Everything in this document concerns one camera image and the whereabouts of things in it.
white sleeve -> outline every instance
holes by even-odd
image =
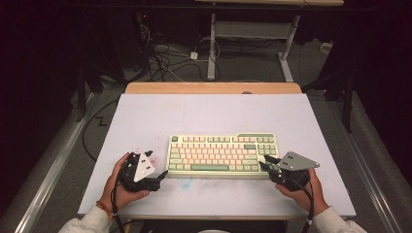
[[[59,233],[101,233],[109,232],[112,221],[106,212],[93,206],[82,220],[73,218],[66,222]]]
[[[366,233],[354,221],[343,220],[332,207],[314,216],[312,221],[320,233]]]

space bar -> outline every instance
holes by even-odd
[[[201,164],[192,164],[192,171],[228,171],[229,167],[227,165],[201,165]]]

wooden desk edge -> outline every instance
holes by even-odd
[[[299,94],[296,83],[130,83],[125,94]]]

wrist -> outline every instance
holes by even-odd
[[[326,202],[316,203],[313,216],[322,213],[323,211],[327,210],[327,208],[329,208],[329,205]]]
[[[98,207],[99,209],[103,210],[104,212],[106,212],[107,216],[109,217],[109,219],[113,218],[113,209],[112,209],[112,203],[106,201],[103,201],[102,199],[100,199],[99,201],[96,201],[96,207]]]

metal bracket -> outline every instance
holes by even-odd
[[[136,173],[134,174],[133,181],[138,183],[154,171],[155,167],[150,161],[150,159],[144,153],[141,153],[139,156],[139,162],[137,163]]]
[[[308,168],[318,168],[321,165],[309,158],[303,157],[295,152],[289,151],[278,163],[281,169],[288,171],[306,170]]]

